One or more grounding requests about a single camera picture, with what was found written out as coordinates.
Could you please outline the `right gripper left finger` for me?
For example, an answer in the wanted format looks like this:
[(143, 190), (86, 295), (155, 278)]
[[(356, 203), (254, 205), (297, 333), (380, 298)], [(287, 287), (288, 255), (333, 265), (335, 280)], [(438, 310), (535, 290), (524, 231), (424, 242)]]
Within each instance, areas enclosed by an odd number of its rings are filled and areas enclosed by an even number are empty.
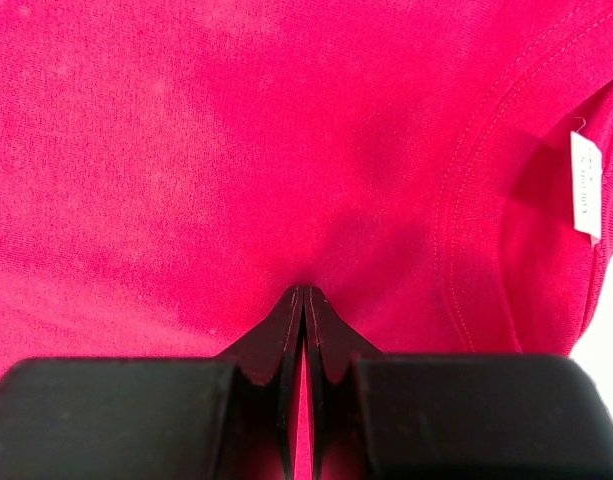
[(211, 358), (54, 357), (0, 379), (0, 479), (290, 479), (304, 291)]

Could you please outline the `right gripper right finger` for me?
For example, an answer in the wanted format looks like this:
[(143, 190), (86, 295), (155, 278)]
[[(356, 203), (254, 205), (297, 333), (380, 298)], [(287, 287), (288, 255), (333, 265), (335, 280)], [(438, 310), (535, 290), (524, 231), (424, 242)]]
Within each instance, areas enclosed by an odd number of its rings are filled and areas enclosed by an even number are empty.
[(380, 351), (304, 293), (317, 479), (613, 479), (613, 420), (556, 355)]

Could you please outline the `red t-shirt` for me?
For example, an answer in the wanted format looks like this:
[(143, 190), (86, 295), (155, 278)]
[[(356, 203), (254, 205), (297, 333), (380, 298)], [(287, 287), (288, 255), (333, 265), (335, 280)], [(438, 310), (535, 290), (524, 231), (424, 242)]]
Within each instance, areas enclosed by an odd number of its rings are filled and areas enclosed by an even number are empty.
[(211, 358), (292, 287), (385, 353), (569, 353), (613, 1), (0, 1), (0, 379)]

